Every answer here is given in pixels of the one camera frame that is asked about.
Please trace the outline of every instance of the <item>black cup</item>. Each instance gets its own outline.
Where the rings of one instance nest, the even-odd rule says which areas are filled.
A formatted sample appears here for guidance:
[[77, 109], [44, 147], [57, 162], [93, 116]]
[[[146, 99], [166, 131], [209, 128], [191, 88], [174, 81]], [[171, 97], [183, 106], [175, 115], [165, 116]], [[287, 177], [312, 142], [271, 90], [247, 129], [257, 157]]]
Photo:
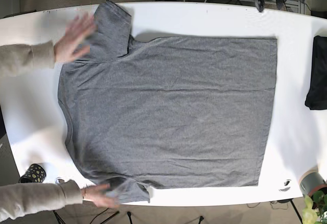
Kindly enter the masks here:
[[42, 183], [45, 177], [45, 170], [38, 164], [32, 164], [21, 176], [19, 183]]

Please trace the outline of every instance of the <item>white table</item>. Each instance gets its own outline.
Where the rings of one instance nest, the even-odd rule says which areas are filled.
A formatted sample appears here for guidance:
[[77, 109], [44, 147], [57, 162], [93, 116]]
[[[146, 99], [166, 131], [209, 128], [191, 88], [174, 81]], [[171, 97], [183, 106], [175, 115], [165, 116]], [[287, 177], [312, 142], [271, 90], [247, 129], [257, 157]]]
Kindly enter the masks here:
[[[57, 41], [76, 14], [98, 5], [56, 9], [0, 20], [0, 45]], [[132, 35], [148, 41], [159, 36], [276, 37], [277, 84], [273, 116], [258, 187], [149, 189], [152, 206], [213, 206], [300, 197], [300, 176], [315, 165], [327, 176], [327, 111], [304, 106], [310, 84], [312, 42], [327, 36], [327, 20], [294, 13], [202, 3], [126, 3]], [[22, 175], [43, 163], [46, 182], [57, 177], [91, 184], [76, 169], [65, 147], [66, 122], [57, 103], [60, 66], [0, 82], [2, 107], [13, 155]], [[290, 190], [281, 192], [292, 180]]]

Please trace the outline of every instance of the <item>sweater sleeve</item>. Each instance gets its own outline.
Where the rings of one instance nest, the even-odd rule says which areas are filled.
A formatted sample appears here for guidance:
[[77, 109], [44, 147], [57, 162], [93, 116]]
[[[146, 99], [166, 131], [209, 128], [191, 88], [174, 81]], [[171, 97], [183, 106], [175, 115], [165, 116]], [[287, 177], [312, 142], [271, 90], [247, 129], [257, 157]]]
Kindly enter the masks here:
[[51, 41], [39, 45], [0, 46], [0, 77], [17, 76], [31, 69], [53, 68], [54, 46]]
[[63, 184], [25, 183], [0, 187], [0, 222], [65, 205], [81, 204], [83, 197], [74, 181]]

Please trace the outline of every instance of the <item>t-shirt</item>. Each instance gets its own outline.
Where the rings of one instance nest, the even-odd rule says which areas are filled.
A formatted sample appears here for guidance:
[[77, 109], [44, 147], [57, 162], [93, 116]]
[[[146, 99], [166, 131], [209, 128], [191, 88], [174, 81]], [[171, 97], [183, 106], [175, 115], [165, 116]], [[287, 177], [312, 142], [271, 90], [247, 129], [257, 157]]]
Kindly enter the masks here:
[[327, 109], [327, 37], [313, 40], [310, 89], [305, 105], [310, 110]]
[[258, 184], [276, 82], [274, 38], [140, 42], [99, 5], [90, 53], [62, 67], [58, 99], [76, 167], [121, 203], [158, 189]]

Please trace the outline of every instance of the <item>human hand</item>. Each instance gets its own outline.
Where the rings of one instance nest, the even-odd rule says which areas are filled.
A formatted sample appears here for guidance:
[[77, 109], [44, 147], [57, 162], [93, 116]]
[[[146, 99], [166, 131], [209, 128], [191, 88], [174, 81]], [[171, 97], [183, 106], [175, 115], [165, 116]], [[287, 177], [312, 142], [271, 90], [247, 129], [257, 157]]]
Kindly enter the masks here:
[[94, 17], [84, 14], [68, 25], [65, 35], [55, 44], [55, 62], [72, 62], [90, 52], [90, 46], [84, 46], [75, 52], [77, 46], [96, 30]]
[[115, 199], [107, 197], [104, 190], [110, 188], [110, 184], [91, 186], [81, 189], [83, 199], [93, 202], [97, 207], [117, 208], [119, 205], [115, 203]]

